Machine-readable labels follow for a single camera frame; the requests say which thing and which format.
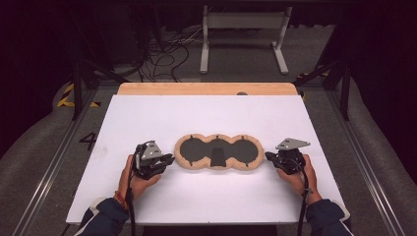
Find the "right hand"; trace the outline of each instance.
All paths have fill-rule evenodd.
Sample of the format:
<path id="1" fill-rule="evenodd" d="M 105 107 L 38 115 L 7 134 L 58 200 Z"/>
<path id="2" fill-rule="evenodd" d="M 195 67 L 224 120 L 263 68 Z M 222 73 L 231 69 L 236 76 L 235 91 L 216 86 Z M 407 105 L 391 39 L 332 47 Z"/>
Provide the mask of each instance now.
<path id="1" fill-rule="evenodd" d="M 312 203 L 315 203 L 322 199 L 322 196 L 320 196 L 319 191 L 317 189 L 317 177 L 316 172 L 313 168 L 312 162 L 310 160 L 310 156 L 307 154 L 303 154 L 304 159 L 306 160 L 306 166 L 304 167 L 304 171 L 306 172 L 307 178 L 309 179 L 309 188 L 311 189 L 311 193 L 308 196 L 307 199 L 307 205 L 310 205 Z M 278 176 L 288 182 L 292 189 L 299 195 L 304 194 L 304 181 L 302 178 L 303 173 L 296 173 L 292 175 L 287 175 L 283 170 L 276 169 L 276 173 L 278 173 Z"/>

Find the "white table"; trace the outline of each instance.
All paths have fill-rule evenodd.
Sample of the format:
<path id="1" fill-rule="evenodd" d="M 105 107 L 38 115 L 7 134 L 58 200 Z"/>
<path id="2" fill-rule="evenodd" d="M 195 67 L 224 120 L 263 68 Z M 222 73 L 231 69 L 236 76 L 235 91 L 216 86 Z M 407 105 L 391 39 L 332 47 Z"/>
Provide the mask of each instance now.
<path id="1" fill-rule="evenodd" d="M 68 213 L 80 223 L 89 205 L 111 197 L 126 158 L 137 144 L 155 140 L 173 153 L 186 134 L 257 138 L 265 151 L 285 138 L 311 143 L 323 197 L 343 204 L 315 130 L 299 95 L 114 95 Z M 136 223 L 277 224 L 297 222 L 301 197 L 279 179 L 271 162 L 254 171 L 186 170 L 176 162 L 135 202 Z"/>

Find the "metal stand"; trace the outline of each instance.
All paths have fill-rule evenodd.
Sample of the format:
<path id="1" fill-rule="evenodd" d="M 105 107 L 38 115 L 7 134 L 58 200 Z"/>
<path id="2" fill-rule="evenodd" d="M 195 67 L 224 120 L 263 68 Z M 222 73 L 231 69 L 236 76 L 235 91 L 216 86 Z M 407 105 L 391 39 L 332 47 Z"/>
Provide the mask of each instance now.
<path id="1" fill-rule="evenodd" d="M 291 17 L 291 7 L 285 12 L 278 13 L 210 13 L 205 6 L 203 17 L 203 51 L 200 73 L 209 71 L 209 29 L 278 29 L 279 37 L 272 45 L 276 61 L 283 75 L 288 74 L 288 68 L 282 55 L 281 46 Z"/>
<path id="2" fill-rule="evenodd" d="M 323 88 L 325 90 L 334 90 L 337 84 L 342 80 L 341 97 L 340 97 L 340 111 L 345 120 L 349 120 L 347 115 L 347 106 L 349 101 L 349 87 L 350 87 L 350 68 L 349 63 L 346 61 L 336 61 L 328 65 L 316 69 L 307 76 L 293 82 L 295 87 L 299 87 L 310 80 L 316 78 L 324 72 L 328 72 L 328 77 L 323 82 Z"/>
<path id="3" fill-rule="evenodd" d="M 102 68 L 100 65 L 95 64 L 89 60 L 80 60 L 74 66 L 74 97 L 75 97 L 75 110 L 73 120 L 76 120 L 83 110 L 83 82 L 86 84 L 87 89 L 98 89 L 99 81 L 96 74 L 93 71 L 98 71 L 106 77 L 116 82 L 129 83 L 123 77 L 114 74 L 113 72 Z"/>

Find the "left hand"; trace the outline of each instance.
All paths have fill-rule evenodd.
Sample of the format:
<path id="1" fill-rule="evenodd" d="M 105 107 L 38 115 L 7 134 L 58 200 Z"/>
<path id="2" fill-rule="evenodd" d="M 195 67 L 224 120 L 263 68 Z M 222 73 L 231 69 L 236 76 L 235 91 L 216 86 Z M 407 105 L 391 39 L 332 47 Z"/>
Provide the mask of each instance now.
<path id="1" fill-rule="evenodd" d="M 132 162 L 132 155 L 128 156 L 128 159 L 126 161 L 126 166 L 122 171 L 122 174 L 120 176 L 120 180 L 119 180 L 119 193 L 120 196 L 125 199 L 126 198 L 126 191 L 128 190 L 128 179 L 129 179 L 129 170 L 131 167 L 131 162 Z M 133 200 L 136 200 L 137 198 L 139 198 L 144 191 L 156 184 L 156 182 L 161 178 L 161 175 L 155 175 L 153 177 L 151 177 L 149 180 L 144 180 L 141 178 L 138 178 L 136 175 L 132 177 L 131 180 L 131 188 L 132 188 L 132 195 L 133 195 Z"/>

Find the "metal rail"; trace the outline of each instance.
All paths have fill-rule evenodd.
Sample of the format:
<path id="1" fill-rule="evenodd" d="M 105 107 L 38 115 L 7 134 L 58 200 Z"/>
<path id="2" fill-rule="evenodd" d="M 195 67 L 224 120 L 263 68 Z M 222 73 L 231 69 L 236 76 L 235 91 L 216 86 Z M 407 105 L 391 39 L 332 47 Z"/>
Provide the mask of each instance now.
<path id="1" fill-rule="evenodd" d="M 339 111 L 340 104 L 335 92 L 326 91 L 326 95 L 330 101 L 332 109 L 336 113 L 337 118 L 349 139 L 349 142 L 351 143 L 351 147 L 355 152 L 356 163 L 358 164 L 358 167 L 364 177 L 366 184 L 368 185 L 369 191 L 371 192 L 375 204 L 377 205 L 380 214 L 383 217 L 389 234 L 394 236 L 405 235 L 401 225 L 398 222 L 398 219 L 395 216 L 395 213 L 392 210 L 392 207 L 387 200 L 386 193 L 378 181 L 377 176 L 371 167 L 371 164 L 368 162 L 367 156 L 362 150 L 360 142 L 357 140 L 355 133 L 350 126 L 350 123 L 345 121 L 343 115 Z"/>
<path id="2" fill-rule="evenodd" d="M 83 101 L 83 107 L 89 107 L 95 94 L 96 90 L 87 91 L 87 94 Z M 74 134 L 80 126 L 81 121 L 83 120 L 83 117 L 85 116 L 86 112 L 87 109 L 85 108 L 82 110 L 81 114 L 76 120 L 71 121 L 71 124 L 68 127 L 61 144 L 55 152 L 48 168 L 46 169 L 45 174 L 43 175 L 42 179 L 37 185 L 36 190 L 34 191 L 34 194 L 30 200 L 30 203 L 28 204 L 28 207 L 26 208 L 21 220 L 19 221 L 12 235 L 23 236 L 28 234 L 37 214 L 39 213 L 40 208 L 42 207 L 43 202 L 46 199 L 46 196 L 48 195 L 50 188 L 52 187 L 52 184 L 55 180 L 55 177 L 58 174 L 59 169 L 61 168 L 62 162 L 67 154 L 71 140 L 73 139 Z"/>

